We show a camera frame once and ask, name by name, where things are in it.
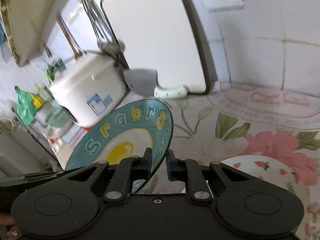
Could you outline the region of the green plastic bag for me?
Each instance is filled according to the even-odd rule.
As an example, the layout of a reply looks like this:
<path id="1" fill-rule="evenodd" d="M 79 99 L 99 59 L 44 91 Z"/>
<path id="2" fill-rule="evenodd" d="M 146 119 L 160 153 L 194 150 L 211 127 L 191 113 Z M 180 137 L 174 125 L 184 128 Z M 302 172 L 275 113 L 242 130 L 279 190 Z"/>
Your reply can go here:
<path id="1" fill-rule="evenodd" d="M 39 94 L 26 92 L 18 86 L 15 86 L 15 93 L 17 95 L 17 114 L 23 124 L 29 126 L 35 120 L 37 111 L 45 101 Z"/>

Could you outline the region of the metal ladle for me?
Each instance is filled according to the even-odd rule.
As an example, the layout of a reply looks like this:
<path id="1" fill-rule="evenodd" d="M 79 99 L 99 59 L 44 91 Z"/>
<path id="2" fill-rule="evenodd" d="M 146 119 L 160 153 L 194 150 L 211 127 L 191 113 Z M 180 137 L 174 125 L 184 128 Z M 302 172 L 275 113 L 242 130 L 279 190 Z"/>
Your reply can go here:
<path id="1" fill-rule="evenodd" d="M 102 10 L 94 0 L 80 0 L 90 20 L 94 34 L 97 38 L 98 48 L 103 53 L 117 55 L 125 50 L 122 41 L 116 41 L 111 28 L 107 23 Z"/>

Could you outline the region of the white rice cooker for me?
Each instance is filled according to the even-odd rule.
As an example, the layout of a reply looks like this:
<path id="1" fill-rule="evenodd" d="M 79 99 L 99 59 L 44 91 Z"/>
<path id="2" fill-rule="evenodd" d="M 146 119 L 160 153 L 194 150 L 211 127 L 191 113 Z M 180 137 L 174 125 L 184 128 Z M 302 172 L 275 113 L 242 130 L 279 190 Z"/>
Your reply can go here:
<path id="1" fill-rule="evenodd" d="M 74 123 L 92 127 L 120 103 L 126 85 L 115 62 L 105 55 L 87 54 L 50 85 L 54 99 Z"/>

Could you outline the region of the floral table cloth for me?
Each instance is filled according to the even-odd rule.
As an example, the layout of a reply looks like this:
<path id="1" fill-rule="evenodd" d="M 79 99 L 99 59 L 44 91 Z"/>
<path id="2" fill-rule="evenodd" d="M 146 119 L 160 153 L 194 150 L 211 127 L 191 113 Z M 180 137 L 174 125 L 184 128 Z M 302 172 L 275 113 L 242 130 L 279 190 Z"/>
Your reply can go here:
<path id="1" fill-rule="evenodd" d="M 171 149 L 201 165 L 262 155 L 291 168 L 310 197 L 307 239 L 319 239 L 319 98 L 217 82 L 205 96 L 168 100 Z"/>

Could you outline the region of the blue fried egg plate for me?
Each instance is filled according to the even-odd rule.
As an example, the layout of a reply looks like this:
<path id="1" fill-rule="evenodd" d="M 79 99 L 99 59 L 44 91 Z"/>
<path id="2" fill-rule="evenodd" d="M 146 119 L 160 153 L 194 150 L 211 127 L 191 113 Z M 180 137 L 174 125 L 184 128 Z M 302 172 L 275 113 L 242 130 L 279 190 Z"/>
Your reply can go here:
<path id="1" fill-rule="evenodd" d="M 152 149 L 151 174 L 155 174 L 165 159 L 174 130 L 169 107 L 156 99 L 142 99 L 110 112 L 80 140 L 66 169 L 71 170 L 108 161 L 119 164 L 124 158 L 143 156 Z"/>

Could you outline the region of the white cutting board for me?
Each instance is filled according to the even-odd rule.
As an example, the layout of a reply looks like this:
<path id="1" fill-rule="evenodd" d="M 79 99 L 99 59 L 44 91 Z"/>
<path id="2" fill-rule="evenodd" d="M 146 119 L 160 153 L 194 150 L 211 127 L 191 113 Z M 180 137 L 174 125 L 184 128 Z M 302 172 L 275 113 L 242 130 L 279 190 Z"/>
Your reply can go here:
<path id="1" fill-rule="evenodd" d="M 206 54 L 189 0 L 101 0 L 101 8 L 128 69 L 156 70 L 164 89 L 188 94 L 211 89 Z"/>

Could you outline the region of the white pink patterned plate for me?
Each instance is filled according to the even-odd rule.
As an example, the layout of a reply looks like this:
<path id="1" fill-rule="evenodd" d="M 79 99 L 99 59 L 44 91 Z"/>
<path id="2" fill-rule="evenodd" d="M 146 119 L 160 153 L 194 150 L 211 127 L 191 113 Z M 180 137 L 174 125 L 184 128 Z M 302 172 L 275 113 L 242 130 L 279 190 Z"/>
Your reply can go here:
<path id="1" fill-rule="evenodd" d="M 304 206 L 304 217 L 296 231 L 296 236 L 299 239 L 307 239 L 305 228 L 311 221 L 310 214 L 307 212 L 310 197 L 303 182 L 291 168 L 276 159 L 262 155 L 242 155 L 222 160 L 221 163 L 295 194 Z"/>

